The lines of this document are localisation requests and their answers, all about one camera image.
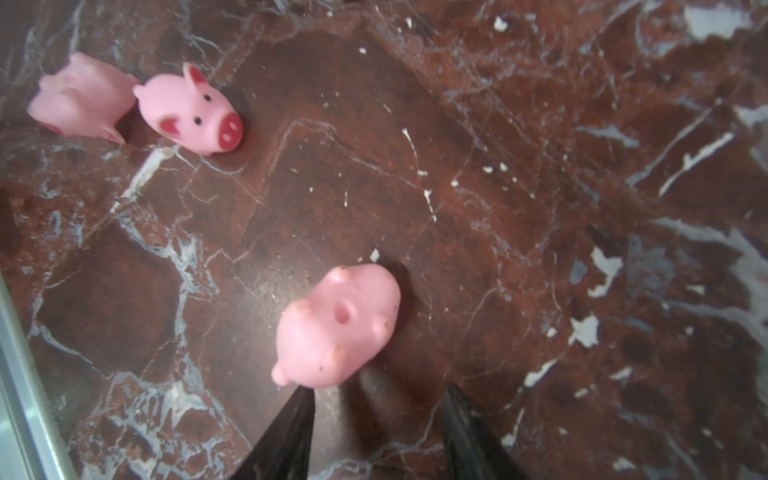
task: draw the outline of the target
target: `pig ear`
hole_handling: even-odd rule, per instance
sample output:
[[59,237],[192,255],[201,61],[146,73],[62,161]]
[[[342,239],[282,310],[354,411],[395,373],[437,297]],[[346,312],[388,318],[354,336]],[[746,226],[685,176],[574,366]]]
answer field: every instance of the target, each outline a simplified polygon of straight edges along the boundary
[[115,142],[116,144],[124,144],[125,139],[122,135],[120,135],[120,132],[115,130],[114,127],[108,127],[104,126],[101,127],[101,136],[103,138],[106,138],[107,140],[111,140]]
[[178,121],[179,117],[177,115],[166,115],[157,121],[157,128],[167,137],[178,138],[179,129],[176,127],[176,122]]
[[187,79],[187,83],[192,88],[197,88],[199,84],[208,84],[208,80],[200,73],[200,70],[197,70],[194,65],[186,61],[184,62],[184,78]]

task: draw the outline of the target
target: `pig body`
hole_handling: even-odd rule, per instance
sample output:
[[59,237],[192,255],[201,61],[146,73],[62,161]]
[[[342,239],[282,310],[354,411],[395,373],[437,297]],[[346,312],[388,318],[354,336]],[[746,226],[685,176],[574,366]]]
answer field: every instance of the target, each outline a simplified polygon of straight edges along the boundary
[[313,389],[339,385],[392,338],[399,306],[400,288],[384,267],[334,268],[280,317],[272,379]]
[[124,144],[114,125],[136,103],[132,90],[138,83],[133,75],[75,52],[66,67],[43,75],[27,112],[58,134],[103,137]]
[[159,134],[200,155],[233,150],[243,123],[232,104],[189,63],[184,76],[160,74],[134,87],[139,112]]

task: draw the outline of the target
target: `pig snout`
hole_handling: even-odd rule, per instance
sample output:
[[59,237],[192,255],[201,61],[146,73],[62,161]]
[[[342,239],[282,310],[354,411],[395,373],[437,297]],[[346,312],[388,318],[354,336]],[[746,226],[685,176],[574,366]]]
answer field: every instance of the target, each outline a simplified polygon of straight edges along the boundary
[[219,124],[219,148],[233,150],[243,139],[243,122],[235,112],[227,114]]

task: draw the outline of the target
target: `brown marble floor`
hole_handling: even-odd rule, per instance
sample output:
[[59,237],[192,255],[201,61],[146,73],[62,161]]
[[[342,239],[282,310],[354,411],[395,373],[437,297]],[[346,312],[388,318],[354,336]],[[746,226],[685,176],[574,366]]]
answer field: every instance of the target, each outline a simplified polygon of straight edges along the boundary
[[[768,474],[766,13],[3,2],[0,268],[81,477],[226,478],[292,392],[282,308],[376,255],[399,323],[318,392],[313,478],[444,478],[448,381],[531,480]],[[192,61],[242,145],[45,131],[74,50]]]

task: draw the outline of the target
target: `white speck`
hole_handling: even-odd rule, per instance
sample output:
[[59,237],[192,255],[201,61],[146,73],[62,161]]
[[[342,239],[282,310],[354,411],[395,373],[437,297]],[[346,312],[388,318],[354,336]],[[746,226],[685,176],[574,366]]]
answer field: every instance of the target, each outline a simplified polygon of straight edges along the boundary
[[411,144],[411,150],[413,150],[413,156],[416,158],[416,166],[418,167],[418,165],[419,165],[419,154],[416,153],[416,147],[413,146],[413,142],[411,141],[411,136],[408,135],[408,129],[407,128],[403,128],[402,129],[402,134],[406,136],[406,138],[408,139],[408,143]]
[[731,38],[738,28],[749,28],[752,20],[748,12],[736,10],[722,3],[715,8],[685,7],[685,22],[688,31],[698,41],[704,41],[710,35]]
[[[131,183],[128,184],[128,188],[125,189],[125,192],[123,192],[120,197],[127,198],[130,202],[136,200],[139,190],[152,179],[154,173],[160,168],[160,165],[173,157],[178,151],[179,145],[176,145],[175,147],[158,147],[152,150],[147,157],[147,160],[144,161],[144,164],[141,165],[138,172],[131,178]],[[110,212],[114,213],[117,206],[118,204],[115,203],[110,209]]]
[[733,107],[733,113],[736,114],[741,123],[751,128],[755,124],[768,121],[768,104],[754,109],[736,105]]
[[576,340],[587,348],[600,343],[598,341],[600,320],[596,316],[590,315],[580,322],[576,319],[571,319],[571,325],[574,327],[574,332],[568,338],[568,345],[572,345]]
[[558,359],[552,359],[549,362],[546,362],[544,365],[541,366],[541,369],[537,372],[528,372],[528,374],[525,376],[525,380],[523,381],[523,385],[527,386],[528,388],[531,388],[532,386],[536,385],[539,380],[544,378],[544,375],[547,374],[550,368],[558,361]]
[[507,449],[512,449],[515,447],[515,443],[518,441],[518,430],[520,429],[520,421],[523,419],[523,414],[525,413],[525,407],[520,409],[520,413],[518,413],[518,419],[515,421],[515,427],[512,428],[512,433],[508,433],[507,435],[504,435],[502,438],[502,446]]
[[718,138],[711,144],[704,145],[702,148],[700,148],[699,151],[696,153],[695,157],[691,158],[689,154],[683,155],[682,168],[679,169],[674,175],[669,177],[666,182],[664,182],[664,185],[662,185],[661,188],[659,189],[659,197],[663,196],[667,192],[667,190],[669,190],[669,188],[680,177],[680,175],[689,171],[691,168],[696,167],[701,161],[711,157],[712,154],[714,154],[722,146],[724,146],[725,144],[733,140],[734,137],[736,137],[736,135],[734,135],[733,132],[727,131],[726,133],[723,134],[722,137]]
[[508,27],[509,23],[505,22],[502,17],[496,17],[496,19],[493,21],[493,29],[500,33],[506,31]]
[[623,369],[619,370],[613,375],[608,376],[608,378],[611,380],[626,380],[630,375],[632,375],[632,367],[625,366]]
[[707,289],[704,287],[704,285],[686,285],[685,290],[698,293],[699,295],[704,295],[707,293]]
[[621,257],[607,258],[600,247],[595,247],[594,250],[592,250],[591,256],[594,265],[605,274],[605,283],[587,291],[587,295],[590,297],[598,298],[605,296],[605,294],[608,293],[619,270],[624,266],[624,261]]
[[437,223],[437,216],[435,215],[435,211],[432,209],[432,202],[429,201],[429,196],[432,195],[431,190],[424,190],[424,198],[427,199],[427,207],[429,207],[429,213],[432,214],[432,219]]
[[622,472],[623,470],[637,470],[637,467],[634,465],[634,463],[630,462],[624,457],[616,458],[616,462],[614,462],[614,470],[617,472]]

